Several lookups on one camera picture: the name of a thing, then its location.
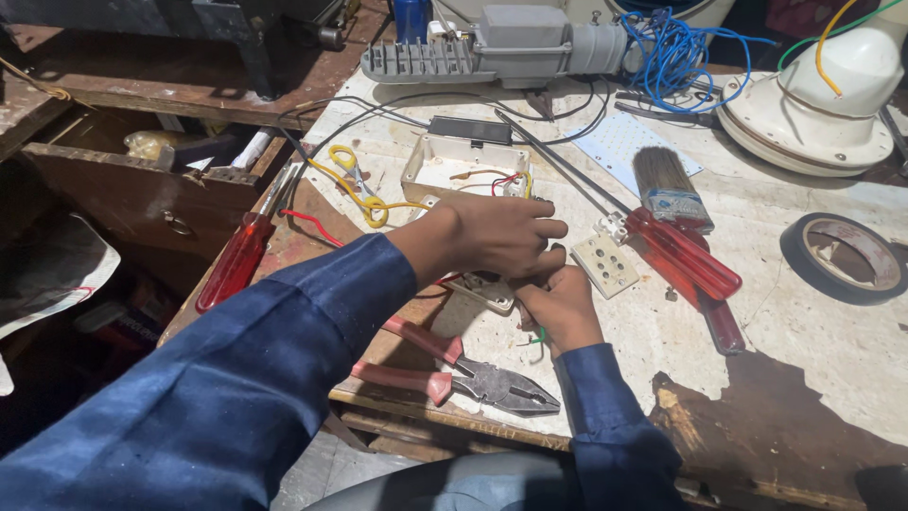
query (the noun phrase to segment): drawer knob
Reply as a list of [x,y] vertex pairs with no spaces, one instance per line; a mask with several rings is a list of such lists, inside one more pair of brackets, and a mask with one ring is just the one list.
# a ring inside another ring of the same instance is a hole
[[189,224],[186,224],[181,218],[176,217],[170,211],[166,209],[161,210],[162,215],[164,215],[164,222],[167,222],[167,226],[170,227],[175,233],[181,234],[184,236],[191,236],[193,234],[192,228],[189,227]]

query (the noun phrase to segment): dark machine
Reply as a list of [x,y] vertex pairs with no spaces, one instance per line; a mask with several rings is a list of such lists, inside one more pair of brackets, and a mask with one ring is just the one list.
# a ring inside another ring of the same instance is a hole
[[[0,22],[231,41],[240,48],[252,88],[271,101],[281,90],[271,69],[269,36],[340,49],[346,14],[358,5],[359,0],[0,0]],[[15,47],[5,43],[4,53]],[[21,62],[22,56],[7,60]]]

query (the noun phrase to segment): electrical tape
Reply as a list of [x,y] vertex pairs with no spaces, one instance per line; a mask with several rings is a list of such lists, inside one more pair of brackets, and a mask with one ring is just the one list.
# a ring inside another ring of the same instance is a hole
[[[875,283],[848,280],[830,270],[812,251],[807,233],[829,235],[857,250],[870,264]],[[782,255],[795,273],[817,291],[846,304],[875,306],[905,292],[905,263],[882,236],[844,216],[811,213],[788,226],[779,240]]]

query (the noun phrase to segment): drawer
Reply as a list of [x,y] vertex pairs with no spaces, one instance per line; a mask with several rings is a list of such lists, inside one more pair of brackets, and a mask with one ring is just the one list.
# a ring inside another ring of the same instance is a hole
[[[90,122],[86,117],[76,123]],[[217,257],[242,215],[255,205],[282,166],[281,158],[286,161],[283,149],[290,146],[285,139],[275,139],[249,174],[196,179],[172,173],[161,162],[127,156],[125,145],[121,154],[109,152],[118,149],[116,142],[123,136],[147,128],[102,122],[107,127],[78,127],[75,132],[83,135],[72,135],[69,129],[49,143],[27,145],[23,153],[49,186],[90,215],[107,235],[208,261]]]

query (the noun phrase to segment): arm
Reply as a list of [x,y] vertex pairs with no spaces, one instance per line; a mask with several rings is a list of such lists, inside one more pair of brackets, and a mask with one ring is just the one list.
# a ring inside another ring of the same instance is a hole
[[[538,205],[439,203],[387,236],[262,279],[0,462],[4,507],[266,509],[327,415],[328,392],[418,288],[453,269],[558,266],[540,255],[554,221],[538,217],[554,209]],[[506,243],[486,247],[484,235]]]
[[565,266],[548,287],[523,285],[516,293],[552,339],[587,509],[686,509],[674,486],[681,457],[646,419],[621,377],[586,273]]

